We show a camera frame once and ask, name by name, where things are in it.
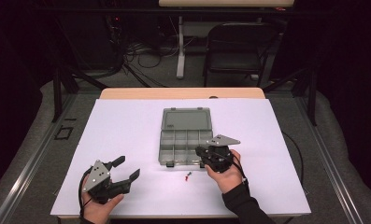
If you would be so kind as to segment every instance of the clear plastic organizer box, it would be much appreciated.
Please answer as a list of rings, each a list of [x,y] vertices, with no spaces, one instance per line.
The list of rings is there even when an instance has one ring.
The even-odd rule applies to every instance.
[[[207,147],[212,138],[209,108],[166,108],[162,120],[159,163],[175,165],[200,165],[195,148]]]

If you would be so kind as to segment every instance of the white table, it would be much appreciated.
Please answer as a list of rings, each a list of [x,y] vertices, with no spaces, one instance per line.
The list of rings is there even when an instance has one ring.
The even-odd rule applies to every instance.
[[[293,0],[159,0],[160,7],[292,7]],[[184,31],[184,21],[182,17],[179,17],[178,21],[178,65],[177,65],[177,78],[184,78],[184,66],[185,66],[185,52],[184,52],[184,40],[183,36],[194,35],[196,30],[203,30],[202,33],[207,35],[209,29],[211,29],[217,23],[205,22],[192,25],[194,31]]]
[[[176,99],[156,99],[169,92],[172,94],[167,98]],[[211,95],[220,99],[197,99]],[[256,99],[247,98],[253,95]],[[78,143],[52,215],[77,217],[78,182],[85,170],[95,160],[108,162],[124,155],[126,162],[111,170],[113,181],[127,179],[138,168],[140,177],[111,217],[234,217],[204,169],[185,165],[167,168],[158,161],[163,109],[199,106],[210,108],[214,135],[221,133],[241,141],[233,148],[241,154],[251,196],[269,216],[310,213],[275,114],[261,89],[107,89],[101,98]],[[190,171],[193,173],[185,181]]]

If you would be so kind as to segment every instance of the table leg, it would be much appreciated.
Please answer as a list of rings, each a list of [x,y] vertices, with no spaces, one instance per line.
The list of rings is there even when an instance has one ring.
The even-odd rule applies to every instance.
[[[179,17],[178,22],[178,65],[177,65],[177,78],[184,78],[185,67],[185,53],[184,53],[184,33],[182,17]]]
[[[53,89],[54,89],[54,118],[51,122],[56,122],[63,113],[63,96],[61,93],[61,79],[60,70],[56,69],[53,76]]]

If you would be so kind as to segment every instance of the chair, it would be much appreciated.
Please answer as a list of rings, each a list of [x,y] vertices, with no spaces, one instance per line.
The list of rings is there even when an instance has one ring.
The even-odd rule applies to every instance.
[[[258,75],[260,87],[268,49],[278,39],[278,27],[264,22],[229,22],[211,29],[203,69],[208,73]]]

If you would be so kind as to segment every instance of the gray carpet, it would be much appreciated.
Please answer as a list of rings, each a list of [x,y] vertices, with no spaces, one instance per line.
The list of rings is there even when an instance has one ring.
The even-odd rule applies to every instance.
[[[142,57],[146,61],[141,62],[154,64],[153,60],[155,58],[147,55]],[[159,66],[140,69],[145,75],[168,87],[201,87],[203,85],[201,77],[203,60],[204,57],[201,55],[187,57],[185,78],[182,80],[176,79],[176,57],[162,58]],[[132,64],[139,68],[139,65],[135,62]],[[113,87],[142,87],[133,76],[123,72],[112,77],[102,78],[101,81]],[[63,125],[63,128],[72,128],[72,133],[67,140],[54,140],[55,137],[63,137],[64,132],[51,137],[47,146],[47,153],[42,158],[40,166],[22,195],[20,202],[16,204],[13,214],[9,216],[8,223],[57,223],[57,219],[50,215],[55,193],[64,181],[66,170],[92,111],[94,101],[99,96],[99,90],[96,87],[82,80],[79,80],[78,83],[81,91],[68,108],[62,122],[59,123],[59,126]],[[212,77],[209,81],[209,86],[249,86],[254,84],[254,81],[242,76]],[[42,91],[44,102],[33,127],[0,182],[0,206],[50,127],[53,112],[51,83],[42,88]],[[290,223],[349,223],[330,178],[322,165],[316,140],[307,126],[307,120],[302,116],[302,108],[299,106],[300,99],[290,97],[288,90],[285,88],[280,89],[280,92],[269,93],[266,97],[274,107],[280,128],[296,142],[304,160],[304,188],[308,192],[307,200],[312,214],[296,217]],[[318,130],[341,177],[349,188],[355,206],[358,208],[364,223],[371,223],[371,191],[363,184],[357,172],[347,160],[346,144],[342,132],[330,110],[329,103],[320,94],[318,94],[316,112],[319,124]],[[288,137],[285,137],[285,140],[293,158],[294,166],[300,174],[301,162],[298,151]],[[284,223],[286,220],[287,218],[275,218],[277,223]],[[78,221],[63,220],[63,223],[78,223]]]

